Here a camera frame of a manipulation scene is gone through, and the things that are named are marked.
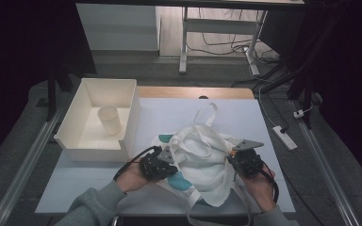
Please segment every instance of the person's arm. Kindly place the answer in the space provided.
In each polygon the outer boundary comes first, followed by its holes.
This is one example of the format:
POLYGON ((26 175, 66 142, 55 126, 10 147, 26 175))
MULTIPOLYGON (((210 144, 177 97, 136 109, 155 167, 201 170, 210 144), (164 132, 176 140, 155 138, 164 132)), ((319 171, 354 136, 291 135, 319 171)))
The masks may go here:
POLYGON ((89 188, 78 196, 69 212, 57 226, 105 225, 107 226, 118 214, 117 204, 126 192, 138 190, 148 184, 140 173, 138 164, 131 164, 117 179, 100 190, 89 188))
MULTIPOLYGON (((272 170, 267 169, 267 167, 264 167, 263 170, 266 171, 269 175, 272 175, 272 177, 275 176, 275 173, 272 170)), ((247 178, 241 174, 239 174, 239 177, 242 179, 249 194, 252 195, 260 210, 262 211, 261 214, 255 217, 255 226, 299 225, 296 220, 288 220, 281 212, 279 206, 276 205, 272 199, 273 187, 266 177, 264 177, 261 173, 257 174, 257 176, 254 178, 247 178)))

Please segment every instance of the wooden floor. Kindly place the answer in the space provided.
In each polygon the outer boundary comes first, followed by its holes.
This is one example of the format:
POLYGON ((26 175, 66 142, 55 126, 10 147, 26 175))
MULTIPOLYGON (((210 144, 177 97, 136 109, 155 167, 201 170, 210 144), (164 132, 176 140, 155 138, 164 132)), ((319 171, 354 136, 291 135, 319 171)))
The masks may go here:
MULTIPOLYGON (((161 15, 160 28, 160 56, 161 57, 179 57, 182 43, 182 18, 183 8, 159 7, 158 12, 161 15)), ((217 20, 242 20, 255 21, 256 10, 224 9, 224 8, 189 8, 189 18, 205 18, 217 20)), ((241 57, 245 55, 239 50, 238 53, 232 53, 233 48, 239 45, 250 44, 250 35, 233 34, 210 34, 210 33, 188 33, 187 45, 191 49, 207 51, 192 51, 188 49, 188 57, 241 57)), ((264 51, 270 48, 259 42, 256 45, 257 54, 260 56, 264 51)))

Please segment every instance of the open box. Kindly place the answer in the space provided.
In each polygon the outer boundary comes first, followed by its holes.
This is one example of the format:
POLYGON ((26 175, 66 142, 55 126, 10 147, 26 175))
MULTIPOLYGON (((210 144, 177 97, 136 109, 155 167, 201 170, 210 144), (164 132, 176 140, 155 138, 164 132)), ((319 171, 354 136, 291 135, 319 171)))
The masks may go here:
POLYGON ((73 161, 126 162, 132 157, 139 113, 136 80, 83 78, 55 140, 73 161), (98 118, 104 105, 118 108, 122 131, 116 135, 98 118))

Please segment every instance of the cylindrical container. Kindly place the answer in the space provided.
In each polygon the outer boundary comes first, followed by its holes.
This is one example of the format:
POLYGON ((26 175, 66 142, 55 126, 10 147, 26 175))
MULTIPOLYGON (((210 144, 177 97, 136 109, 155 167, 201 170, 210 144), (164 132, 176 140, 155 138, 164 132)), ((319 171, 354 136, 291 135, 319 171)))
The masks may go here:
POLYGON ((114 105, 102 106, 98 111, 98 117, 106 131, 110 135, 116 135, 122 131, 120 116, 117 107, 114 105))

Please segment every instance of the person's left hand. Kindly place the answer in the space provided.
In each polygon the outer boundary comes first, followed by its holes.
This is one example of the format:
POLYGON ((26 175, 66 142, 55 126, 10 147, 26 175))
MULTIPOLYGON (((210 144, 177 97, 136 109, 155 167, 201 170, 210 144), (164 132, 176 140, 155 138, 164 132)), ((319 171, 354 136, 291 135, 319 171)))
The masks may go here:
POLYGON ((131 164, 116 181, 122 192, 135 191, 149 183, 140 172, 138 163, 131 164))

